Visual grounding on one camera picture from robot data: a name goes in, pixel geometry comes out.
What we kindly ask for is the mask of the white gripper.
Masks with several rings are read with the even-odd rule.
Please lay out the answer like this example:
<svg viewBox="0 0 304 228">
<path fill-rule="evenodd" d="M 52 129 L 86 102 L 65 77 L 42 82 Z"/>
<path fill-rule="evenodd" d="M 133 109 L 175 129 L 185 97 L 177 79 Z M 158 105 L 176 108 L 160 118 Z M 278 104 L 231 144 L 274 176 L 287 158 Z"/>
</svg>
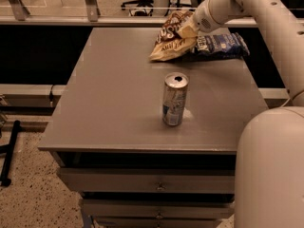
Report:
<svg viewBox="0 0 304 228">
<path fill-rule="evenodd" d="M 211 14 L 210 3 L 210 0 L 200 3 L 193 14 L 193 19 L 190 18 L 179 28 L 178 35 L 181 38 L 194 38 L 199 30 L 209 33 L 220 27 Z"/>
</svg>

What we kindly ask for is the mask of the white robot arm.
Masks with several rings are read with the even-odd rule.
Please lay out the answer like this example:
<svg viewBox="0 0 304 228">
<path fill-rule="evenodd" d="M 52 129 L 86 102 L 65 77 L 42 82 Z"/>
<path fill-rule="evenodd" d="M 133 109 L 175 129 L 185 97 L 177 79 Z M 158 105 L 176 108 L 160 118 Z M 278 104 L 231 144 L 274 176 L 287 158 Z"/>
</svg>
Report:
<svg viewBox="0 0 304 228">
<path fill-rule="evenodd" d="M 244 17 L 256 23 L 268 59 L 250 69 L 259 86 L 282 87 L 288 106 L 245 126 L 237 146 L 234 228 L 304 228 L 304 25 L 296 0 L 201 0 L 188 25 L 211 32 Z"/>
</svg>

